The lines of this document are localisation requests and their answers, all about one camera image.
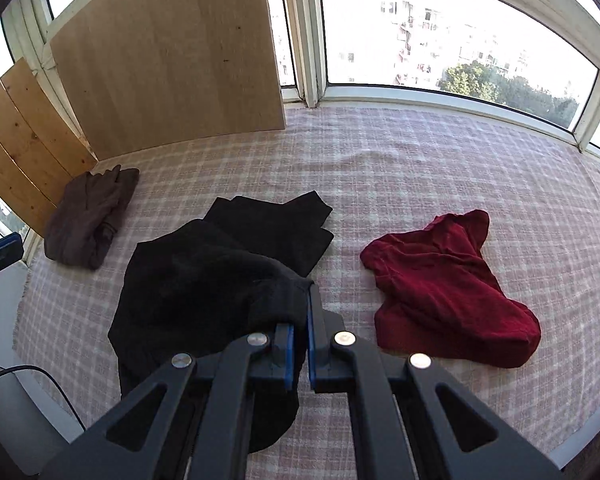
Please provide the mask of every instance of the brown garment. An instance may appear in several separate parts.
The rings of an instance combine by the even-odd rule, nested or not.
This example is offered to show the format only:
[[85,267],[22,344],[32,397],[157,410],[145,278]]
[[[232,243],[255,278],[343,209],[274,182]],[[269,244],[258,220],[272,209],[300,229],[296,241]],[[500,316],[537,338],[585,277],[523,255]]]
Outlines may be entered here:
[[122,225],[139,176],[136,168],[120,170],[117,165],[104,174],[87,171],[69,182],[46,224],[46,257],[69,266],[100,267]]

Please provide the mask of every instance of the red garment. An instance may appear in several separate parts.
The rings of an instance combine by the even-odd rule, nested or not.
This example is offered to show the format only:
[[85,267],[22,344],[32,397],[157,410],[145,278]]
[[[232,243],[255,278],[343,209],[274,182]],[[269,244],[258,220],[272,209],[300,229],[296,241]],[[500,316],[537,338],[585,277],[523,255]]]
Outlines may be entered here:
[[381,348],[522,366],[540,342],[540,324],[508,300],[482,259],[489,215],[437,216],[423,231],[388,234],[360,254],[386,300],[375,316]]

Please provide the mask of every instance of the wooden panel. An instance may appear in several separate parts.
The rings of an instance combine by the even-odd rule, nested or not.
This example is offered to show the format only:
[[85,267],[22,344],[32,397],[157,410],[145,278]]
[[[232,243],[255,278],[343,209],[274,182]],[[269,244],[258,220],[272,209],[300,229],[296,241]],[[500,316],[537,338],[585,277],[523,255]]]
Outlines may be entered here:
[[91,0],[51,49],[100,160],[285,127],[267,0]]
[[78,176],[95,166],[95,158],[58,114],[24,58],[0,81],[29,127],[67,173]]
[[39,235],[56,209],[0,145],[0,198]]
[[29,180],[57,205],[71,176],[16,110],[1,82],[0,143]]

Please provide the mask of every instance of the black garment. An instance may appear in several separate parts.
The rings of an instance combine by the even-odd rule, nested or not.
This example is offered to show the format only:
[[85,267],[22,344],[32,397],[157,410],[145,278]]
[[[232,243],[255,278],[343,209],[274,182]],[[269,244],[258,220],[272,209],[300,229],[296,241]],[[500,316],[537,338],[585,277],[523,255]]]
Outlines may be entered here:
[[109,330],[122,396],[178,352],[205,356],[240,336],[272,335],[276,323],[292,323],[294,389],[284,396],[257,394],[255,400],[250,452],[269,447],[296,418],[310,284],[278,261],[243,250],[203,220],[138,244]]
[[333,240],[333,234],[321,228],[332,210],[315,191],[284,204],[236,196],[216,198],[205,220],[248,251],[307,276]]
[[46,257],[69,266],[100,267],[139,177],[140,170],[117,165],[104,174],[86,171],[69,182],[45,227]]

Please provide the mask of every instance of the triangular cutout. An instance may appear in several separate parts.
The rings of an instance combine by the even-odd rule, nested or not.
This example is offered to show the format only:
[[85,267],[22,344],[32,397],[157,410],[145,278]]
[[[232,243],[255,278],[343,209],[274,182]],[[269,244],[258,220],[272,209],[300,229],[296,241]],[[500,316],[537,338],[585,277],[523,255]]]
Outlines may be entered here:
[[140,451],[166,392],[167,387],[158,384],[109,428],[107,440],[129,451]]
[[496,440],[496,429],[475,413],[448,386],[440,384],[436,387],[436,393],[462,451],[469,453]]

